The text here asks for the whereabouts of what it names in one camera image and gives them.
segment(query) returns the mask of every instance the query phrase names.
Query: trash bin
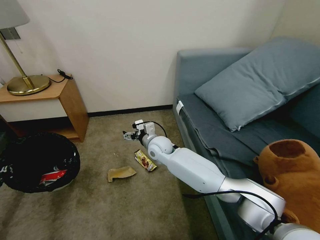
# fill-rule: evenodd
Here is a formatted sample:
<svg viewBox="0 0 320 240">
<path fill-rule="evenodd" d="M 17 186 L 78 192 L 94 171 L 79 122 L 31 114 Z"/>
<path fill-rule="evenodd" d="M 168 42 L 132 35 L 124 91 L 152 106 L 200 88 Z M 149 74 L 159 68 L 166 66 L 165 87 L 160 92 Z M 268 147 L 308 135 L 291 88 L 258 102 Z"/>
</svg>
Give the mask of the trash bin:
<svg viewBox="0 0 320 240">
<path fill-rule="evenodd" d="M 0 155 L 0 186 L 25 192 L 51 192 L 68 185 L 80 171 L 76 146 L 55 133 L 38 133 L 7 144 Z"/>
</svg>

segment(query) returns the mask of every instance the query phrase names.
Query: brown stuffed animal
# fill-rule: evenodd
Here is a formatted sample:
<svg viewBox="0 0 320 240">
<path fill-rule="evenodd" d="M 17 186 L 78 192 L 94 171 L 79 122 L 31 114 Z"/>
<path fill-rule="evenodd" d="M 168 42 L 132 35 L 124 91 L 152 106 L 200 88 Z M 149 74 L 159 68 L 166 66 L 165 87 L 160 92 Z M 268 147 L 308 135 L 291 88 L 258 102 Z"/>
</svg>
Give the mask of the brown stuffed animal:
<svg viewBox="0 0 320 240">
<path fill-rule="evenodd" d="M 320 158 L 305 142 L 286 139 L 266 146 L 254 161 L 264 186 L 286 200 L 284 222 L 320 233 Z"/>
</svg>

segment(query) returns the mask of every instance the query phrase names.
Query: beige carpet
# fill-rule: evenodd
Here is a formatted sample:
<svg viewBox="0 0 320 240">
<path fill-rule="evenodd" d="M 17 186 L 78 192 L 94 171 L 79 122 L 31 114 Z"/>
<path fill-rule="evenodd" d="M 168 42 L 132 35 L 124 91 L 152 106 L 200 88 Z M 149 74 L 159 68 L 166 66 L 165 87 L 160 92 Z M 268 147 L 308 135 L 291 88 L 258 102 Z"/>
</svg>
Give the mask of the beige carpet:
<svg viewBox="0 0 320 240">
<path fill-rule="evenodd" d="M 0 238 L 217 239 L 204 199 L 183 198 L 193 190 L 164 165 L 148 173 L 134 160 L 137 149 L 146 151 L 124 141 L 122 130 L 138 119 L 159 122 L 183 145 L 171 110 L 90 118 L 85 141 L 76 144 L 81 170 L 71 185 L 37 194 L 0 188 Z M 108 169 L 126 165 L 137 174 L 107 182 Z"/>
</svg>

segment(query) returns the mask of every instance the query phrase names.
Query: power cord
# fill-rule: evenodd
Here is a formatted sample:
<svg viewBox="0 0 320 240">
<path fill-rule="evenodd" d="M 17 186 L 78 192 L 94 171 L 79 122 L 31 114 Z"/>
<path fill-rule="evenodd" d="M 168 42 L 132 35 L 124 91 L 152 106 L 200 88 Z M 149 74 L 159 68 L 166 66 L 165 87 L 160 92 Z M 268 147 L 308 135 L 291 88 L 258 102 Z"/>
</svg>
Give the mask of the power cord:
<svg viewBox="0 0 320 240">
<path fill-rule="evenodd" d="M 136 128 L 136 126 L 137 125 L 140 125 L 140 124 L 144 124 L 144 123 L 148 123 L 148 122 L 153 122 L 153 121 L 147 121 L 147 122 L 142 122 L 142 123 L 137 123 L 137 124 L 132 124 L 132 127 L 133 128 Z M 167 133 L 166 133 L 166 130 L 164 130 L 164 128 L 159 124 L 159 123 L 157 123 L 157 122 L 153 122 L 154 124 L 157 124 L 159 127 L 161 127 L 161 129 L 163 130 L 163 132 L 164 132 L 164 135 L 166 136 L 166 137 L 168 137 L 167 136 Z"/>
<path fill-rule="evenodd" d="M 183 194 L 183 196 L 187 197 L 187 198 L 191 198 L 191 199 L 197 199 L 197 198 L 204 197 L 204 196 L 219 195 L 219 194 L 226 194 L 226 193 L 242 193 L 242 194 L 249 194 L 249 195 L 255 196 L 257 198 L 260 198 L 266 204 L 268 204 L 268 206 L 272 209 L 272 211 L 274 213 L 273 221 L 261 233 L 259 233 L 254 240 L 261 239 L 268 231 L 270 231 L 270 233 L 273 234 L 274 233 L 274 228 L 281 223 L 281 220 L 278 219 L 277 211 L 271 205 L 271 203 L 269 203 L 266 199 L 264 199 L 263 197 L 255 194 L 255 193 L 251 193 L 251 192 L 247 192 L 247 191 L 233 191 L 232 190 L 232 191 L 201 193 L 201 194 Z"/>
<path fill-rule="evenodd" d="M 60 69 L 58 69 L 57 71 L 58 71 L 58 73 L 59 73 L 61 76 L 63 76 L 63 79 L 62 79 L 61 81 L 55 81 L 55 80 L 49 78 L 51 81 L 53 81 L 53 82 L 55 82 L 55 83 L 61 83 L 61 82 L 63 82 L 65 79 L 69 79 L 69 80 L 70 80 L 70 79 L 73 79 L 73 77 L 68 76 L 64 71 L 61 71 Z"/>
</svg>

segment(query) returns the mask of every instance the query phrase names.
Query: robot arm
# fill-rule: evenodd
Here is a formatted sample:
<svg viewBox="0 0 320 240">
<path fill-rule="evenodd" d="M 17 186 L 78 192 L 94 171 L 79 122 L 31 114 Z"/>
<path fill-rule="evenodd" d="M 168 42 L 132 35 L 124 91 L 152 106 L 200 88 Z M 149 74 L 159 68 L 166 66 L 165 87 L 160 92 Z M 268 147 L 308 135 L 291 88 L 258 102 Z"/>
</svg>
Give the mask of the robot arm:
<svg viewBox="0 0 320 240">
<path fill-rule="evenodd" d="M 133 124 L 134 132 L 123 132 L 126 140 L 139 140 L 148 150 L 151 159 L 167 166 L 168 170 L 181 181 L 200 193 L 222 191 L 246 191 L 257 194 L 268 201 L 281 216 L 285 200 L 269 189 L 250 179 L 231 179 L 224 176 L 219 168 L 211 161 L 187 148 L 179 148 L 163 136 L 155 134 L 153 122 L 144 123 L 138 120 Z M 262 232 L 274 220 L 275 214 L 263 200 L 245 193 L 217 195 L 219 199 L 229 203 L 240 201 L 239 216 L 254 231 Z M 271 239 L 319 240 L 320 234 L 297 224 L 279 224 L 274 234 L 268 233 Z"/>
</svg>

